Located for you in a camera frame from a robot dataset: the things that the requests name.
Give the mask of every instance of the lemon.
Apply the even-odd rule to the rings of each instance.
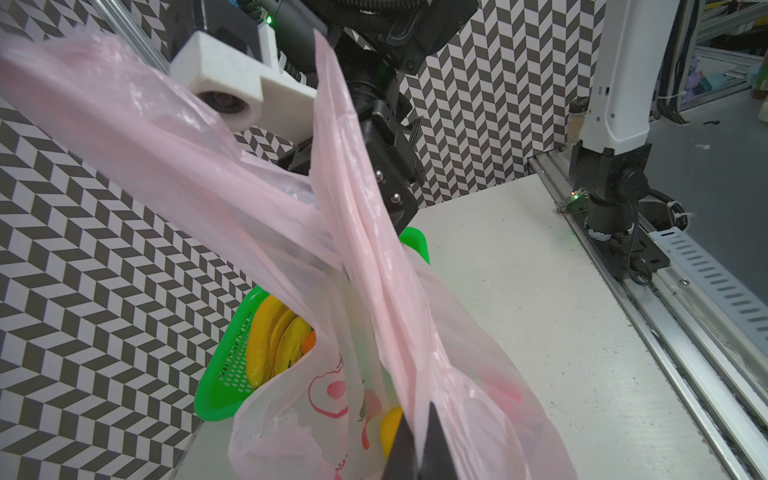
[[[382,450],[384,450],[384,456],[389,458],[389,452],[392,451],[392,444],[395,443],[395,435],[397,435],[397,427],[400,425],[400,419],[402,419],[402,408],[395,407],[389,410],[382,420],[382,426],[379,430],[379,434],[382,438]]]

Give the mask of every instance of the gray table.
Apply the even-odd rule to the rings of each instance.
[[[582,479],[726,478],[536,176],[420,210],[435,272],[509,354]],[[231,420],[177,480],[236,478]]]

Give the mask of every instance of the geometric patterned wallpaper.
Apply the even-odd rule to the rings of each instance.
[[[166,54],[167,3],[123,2]],[[422,207],[522,176],[588,94],[604,0],[481,4],[401,84],[426,118]],[[109,29],[83,0],[0,0],[0,28]],[[272,161],[290,149],[257,128],[236,137]],[[2,478],[172,477],[204,367],[253,283],[1,98],[0,170]]]

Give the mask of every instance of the pink plastic bag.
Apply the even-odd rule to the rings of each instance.
[[[242,151],[112,35],[0,36],[0,93],[315,327],[315,348],[235,417],[241,477],[378,478],[383,415],[402,405],[421,458],[434,402],[461,480],[575,478],[509,358],[399,243],[336,56],[316,45],[309,180]]]

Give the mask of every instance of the plastic basket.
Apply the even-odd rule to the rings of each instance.
[[[429,263],[427,241],[420,230],[407,227],[400,241]],[[253,392],[245,373],[245,350],[253,315],[268,296],[257,286],[237,307],[194,396],[194,410],[201,419],[215,422],[234,417],[243,400]]]

